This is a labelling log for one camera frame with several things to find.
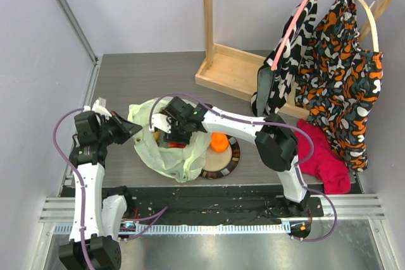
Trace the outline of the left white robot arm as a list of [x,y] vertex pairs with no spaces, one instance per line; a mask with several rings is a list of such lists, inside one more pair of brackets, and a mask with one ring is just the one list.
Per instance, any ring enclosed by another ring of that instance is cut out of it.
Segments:
[[58,249],[66,269],[119,269],[122,253],[118,232],[122,219],[134,215],[126,186],[103,191],[108,146],[124,144],[142,127],[103,106],[73,110],[74,148],[65,161],[75,182],[73,225],[69,241]]

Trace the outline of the fake lemon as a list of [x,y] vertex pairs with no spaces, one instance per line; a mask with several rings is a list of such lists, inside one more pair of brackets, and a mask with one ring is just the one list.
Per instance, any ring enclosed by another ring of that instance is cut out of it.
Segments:
[[159,132],[159,131],[154,132],[154,133],[153,133],[154,139],[155,139],[155,140],[158,140],[158,139],[159,139],[159,135],[160,135],[160,132]]

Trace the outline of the green avocado plastic bag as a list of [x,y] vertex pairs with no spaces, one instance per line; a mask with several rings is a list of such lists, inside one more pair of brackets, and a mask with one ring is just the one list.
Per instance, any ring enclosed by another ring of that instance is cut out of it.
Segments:
[[136,153],[148,168],[165,177],[179,183],[195,180],[206,164],[211,134],[193,133],[190,144],[183,149],[160,147],[149,131],[149,114],[155,101],[150,99],[129,105],[127,120],[142,126],[142,130],[132,137]]

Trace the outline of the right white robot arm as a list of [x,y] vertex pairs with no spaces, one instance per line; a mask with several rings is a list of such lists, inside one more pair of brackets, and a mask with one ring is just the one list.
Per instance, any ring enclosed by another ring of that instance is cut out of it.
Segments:
[[308,210],[310,193],[299,167],[298,138],[279,115],[243,116],[210,104],[192,106],[179,97],[174,97],[163,112],[186,134],[224,133],[255,145],[261,162],[277,173],[288,213],[300,216]]

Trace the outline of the fake red cherry bunch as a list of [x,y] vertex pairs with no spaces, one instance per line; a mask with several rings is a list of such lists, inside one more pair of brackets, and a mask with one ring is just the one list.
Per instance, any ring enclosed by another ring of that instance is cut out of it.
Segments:
[[169,149],[184,149],[187,144],[177,143],[177,142],[168,142]]

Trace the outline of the fake orange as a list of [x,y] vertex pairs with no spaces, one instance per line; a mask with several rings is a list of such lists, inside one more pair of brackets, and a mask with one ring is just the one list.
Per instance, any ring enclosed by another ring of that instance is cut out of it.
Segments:
[[212,133],[210,148],[214,152],[222,153],[228,149],[229,143],[228,138],[223,133]]

